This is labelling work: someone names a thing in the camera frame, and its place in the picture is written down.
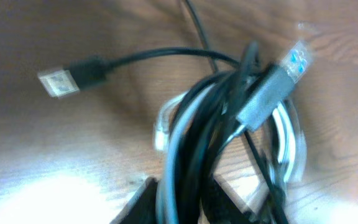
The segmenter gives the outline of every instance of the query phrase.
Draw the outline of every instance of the wooden table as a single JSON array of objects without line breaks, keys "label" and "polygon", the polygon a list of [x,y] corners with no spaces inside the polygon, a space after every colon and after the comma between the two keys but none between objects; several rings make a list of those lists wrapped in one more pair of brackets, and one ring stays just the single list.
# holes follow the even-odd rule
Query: wooden table
[{"label": "wooden table", "polygon": [[[358,223],[358,1],[195,1],[216,50],[264,62],[305,39],[316,61],[293,94],[308,142],[291,185],[291,223]],[[0,223],[108,223],[163,156],[152,130],[165,100],[210,73],[203,58],[164,57],[116,70],[62,100],[37,72],[90,55],[199,47],[177,0],[0,0]],[[247,198],[258,172],[236,141],[218,173]]]}]

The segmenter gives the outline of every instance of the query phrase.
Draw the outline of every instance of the metal usb connector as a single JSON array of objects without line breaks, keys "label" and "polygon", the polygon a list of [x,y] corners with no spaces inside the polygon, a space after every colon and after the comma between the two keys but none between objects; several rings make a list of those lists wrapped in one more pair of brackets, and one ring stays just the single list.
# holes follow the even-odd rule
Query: metal usb connector
[{"label": "metal usb connector", "polygon": [[92,57],[69,66],[38,73],[42,85],[52,97],[67,96],[106,81],[106,64]]},{"label": "metal usb connector", "polygon": [[80,90],[69,70],[56,69],[39,72],[38,78],[51,97],[62,97]]},{"label": "metal usb connector", "polygon": [[271,66],[237,115],[241,131],[256,131],[289,96],[312,62],[311,50],[304,41],[299,41],[278,65]]}]

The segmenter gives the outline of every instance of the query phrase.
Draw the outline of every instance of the black object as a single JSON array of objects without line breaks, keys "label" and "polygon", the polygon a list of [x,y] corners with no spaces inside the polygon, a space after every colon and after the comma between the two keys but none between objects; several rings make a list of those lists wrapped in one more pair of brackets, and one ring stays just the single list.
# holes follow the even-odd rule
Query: black object
[{"label": "black object", "polygon": [[158,182],[149,177],[110,224],[155,224],[155,196]]},{"label": "black object", "polygon": [[269,174],[267,172],[267,168],[265,167],[264,163],[262,162],[262,159],[260,158],[260,156],[256,150],[256,147],[251,140],[250,134],[246,131],[244,133],[244,136],[246,137],[246,139],[248,141],[251,152],[255,157],[255,161],[260,169],[260,172],[262,173],[262,175],[266,181],[267,187],[269,188],[269,191],[270,191],[269,197],[271,197],[272,202],[274,203],[273,215],[274,215],[275,219],[278,220],[278,222],[282,223],[282,224],[288,223],[288,220],[284,213],[284,209],[282,207],[283,201],[285,200],[285,194],[284,194],[283,190],[278,188],[277,186],[273,185],[272,181],[270,180]]},{"label": "black object", "polygon": [[191,47],[165,47],[160,49],[145,50],[143,52],[134,53],[132,55],[119,58],[117,60],[109,61],[106,64],[106,68],[108,71],[110,71],[122,65],[127,65],[129,63],[137,62],[139,60],[145,60],[148,58],[162,57],[168,55],[193,55],[198,57],[208,57],[208,58],[222,60],[230,65],[233,65],[234,67],[238,66],[237,60],[234,60],[233,58],[225,54],[213,50],[194,49]]},{"label": "black object", "polygon": [[106,66],[99,57],[74,62],[63,69],[70,72],[79,89],[106,81]]},{"label": "black object", "polygon": [[[110,224],[157,224],[155,219],[155,196],[158,182],[148,178],[130,202]],[[203,201],[204,212],[212,223],[256,224],[250,221],[251,211],[242,213],[215,179],[210,179],[205,189],[210,195]]]},{"label": "black object", "polygon": [[[200,41],[201,41],[201,45],[203,46],[203,49],[205,50],[211,49],[209,47],[209,40],[206,36],[206,33],[203,29],[203,25],[201,24],[201,20],[197,15],[196,8],[194,7],[193,3],[191,3],[190,0],[183,0],[183,3],[185,3],[185,6],[187,7],[187,10],[190,13],[191,19],[193,20],[193,23],[196,27],[198,37],[200,37]],[[216,73],[219,70],[213,58],[209,58],[209,65],[211,66],[211,69],[214,73]]]}]

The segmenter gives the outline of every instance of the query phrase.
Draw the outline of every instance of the black cable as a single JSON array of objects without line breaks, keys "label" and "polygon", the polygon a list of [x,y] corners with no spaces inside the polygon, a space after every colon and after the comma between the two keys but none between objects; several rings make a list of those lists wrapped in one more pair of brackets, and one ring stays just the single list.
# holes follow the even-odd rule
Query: black cable
[{"label": "black cable", "polygon": [[[205,31],[203,29],[203,25],[201,24],[201,20],[199,19],[196,9],[189,0],[183,0],[185,3],[185,6],[187,7],[188,12],[190,13],[191,19],[193,20],[193,23],[196,27],[198,37],[200,38],[201,45],[203,46],[203,49],[205,50],[211,50],[211,47],[209,46],[209,40],[205,34]],[[211,66],[211,69],[214,73],[216,73],[219,68],[216,65],[216,62],[213,58],[209,58],[209,65]]]},{"label": "black cable", "polygon": [[216,72],[210,76],[204,77],[202,80],[198,81],[195,85],[193,85],[189,92],[185,95],[182,101],[178,105],[178,109],[173,115],[172,119],[172,127],[174,127],[178,121],[178,118],[183,114],[187,106],[191,103],[193,98],[197,96],[201,91],[203,91],[206,87],[210,86],[213,83],[217,83],[222,79],[225,75],[232,74],[232,71],[224,71],[224,72]]},{"label": "black cable", "polygon": [[[249,68],[255,61],[257,61],[257,45],[251,44],[244,53],[239,66],[241,69],[232,71],[230,75],[216,82],[200,104],[189,130],[182,138],[175,168],[181,170],[175,173],[180,175],[175,178],[178,181],[175,189],[179,194],[176,198],[180,223],[193,223],[195,217],[200,215],[197,212],[198,203],[195,202],[199,202],[202,197],[208,197],[202,194],[202,189],[208,187],[212,178],[210,174],[219,160],[221,146],[225,144],[228,135],[233,132],[237,124],[234,115],[239,112],[245,100],[247,87],[245,81],[252,73]],[[201,80],[195,86],[203,86],[205,80],[208,79]],[[209,126],[211,118],[215,116],[218,117],[217,122],[214,122],[214,126],[208,130],[209,135],[206,138],[205,127]]]},{"label": "black cable", "polygon": [[252,154],[254,155],[255,161],[260,169],[260,172],[262,173],[262,175],[266,181],[267,187],[270,191],[270,196],[272,197],[272,200],[275,204],[275,209],[277,211],[277,218],[279,220],[279,223],[288,224],[288,220],[285,216],[284,209],[281,206],[282,202],[279,201],[280,197],[276,193],[277,188],[273,185],[272,181],[270,180],[269,173],[267,172],[267,168],[265,167],[264,163],[262,162],[262,159],[259,156],[259,153],[255,147],[255,144],[254,144],[250,134],[246,131],[246,132],[244,132],[244,136],[247,139],[248,145],[250,147]]},{"label": "black cable", "polygon": [[234,60],[233,58],[225,54],[215,52],[212,50],[194,49],[189,47],[166,47],[161,49],[145,50],[143,52],[134,53],[132,55],[123,58],[109,61],[105,65],[105,68],[108,71],[139,60],[145,60],[148,58],[155,58],[155,57],[168,56],[168,55],[193,55],[199,57],[210,57],[227,62],[229,65],[233,67],[237,67],[239,65],[237,60]]}]

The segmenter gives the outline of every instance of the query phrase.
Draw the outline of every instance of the usb connector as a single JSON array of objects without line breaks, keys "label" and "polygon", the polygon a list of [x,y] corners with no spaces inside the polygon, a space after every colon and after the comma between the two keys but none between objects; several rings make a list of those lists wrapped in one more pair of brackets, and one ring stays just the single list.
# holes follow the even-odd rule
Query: usb connector
[{"label": "usb connector", "polygon": [[243,129],[256,131],[279,102],[289,96],[312,62],[311,50],[299,41],[278,65],[272,65],[253,85],[256,87],[237,115]]},{"label": "usb connector", "polygon": [[65,68],[39,72],[38,78],[50,96],[62,97],[105,81],[105,73],[104,62],[95,57]]}]

